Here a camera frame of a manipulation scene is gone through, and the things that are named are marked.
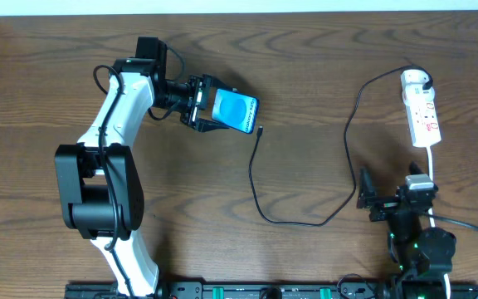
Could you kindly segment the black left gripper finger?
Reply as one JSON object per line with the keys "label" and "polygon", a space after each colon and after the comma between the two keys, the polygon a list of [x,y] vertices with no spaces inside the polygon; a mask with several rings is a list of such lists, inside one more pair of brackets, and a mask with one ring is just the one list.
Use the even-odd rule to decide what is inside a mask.
{"label": "black left gripper finger", "polygon": [[210,76],[208,74],[203,75],[203,82],[207,88],[216,88],[225,91],[237,92],[237,88],[231,87],[219,80],[215,76]]}
{"label": "black left gripper finger", "polygon": [[197,119],[194,121],[193,128],[198,132],[205,133],[213,130],[227,130],[229,126],[213,120]]}

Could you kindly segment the blue Galaxy smartphone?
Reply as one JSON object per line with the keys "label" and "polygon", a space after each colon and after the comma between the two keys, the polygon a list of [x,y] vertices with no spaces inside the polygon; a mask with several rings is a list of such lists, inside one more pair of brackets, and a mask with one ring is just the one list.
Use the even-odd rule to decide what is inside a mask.
{"label": "blue Galaxy smartphone", "polygon": [[245,134],[251,134],[258,108],[259,100],[255,97],[217,89],[212,119]]}

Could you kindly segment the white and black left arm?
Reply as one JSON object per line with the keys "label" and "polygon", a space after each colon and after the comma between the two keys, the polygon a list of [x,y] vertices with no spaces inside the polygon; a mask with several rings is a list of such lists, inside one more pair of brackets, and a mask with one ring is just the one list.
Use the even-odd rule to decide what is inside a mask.
{"label": "white and black left arm", "polygon": [[64,223],[98,248],[115,275],[115,297],[166,298],[159,266],[150,257],[142,233],[144,191],[132,148],[146,115],[157,107],[180,114],[199,132],[224,128],[204,120],[212,88],[231,87],[214,76],[190,76],[185,83],[166,77],[170,47],[157,37],[139,37],[134,56],[106,65],[109,87],[90,128],[74,144],[55,153]]}

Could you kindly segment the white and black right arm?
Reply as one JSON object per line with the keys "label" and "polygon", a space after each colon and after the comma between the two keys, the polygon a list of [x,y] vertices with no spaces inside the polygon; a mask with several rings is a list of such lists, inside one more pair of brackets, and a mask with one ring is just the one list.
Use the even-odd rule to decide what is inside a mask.
{"label": "white and black right arm", "polygon": [[357,207],[369,211],[371,222],[388,225],[388,252],[400,273],[378,284],[377,298],[446,298],[451,287],[444,276],[452,270],[456,252],[454,234],[424,228],[420,217],[432,207],[438,187],[415,163],[405,184],[394,195],[380,195],[370,173],[360,170]]}

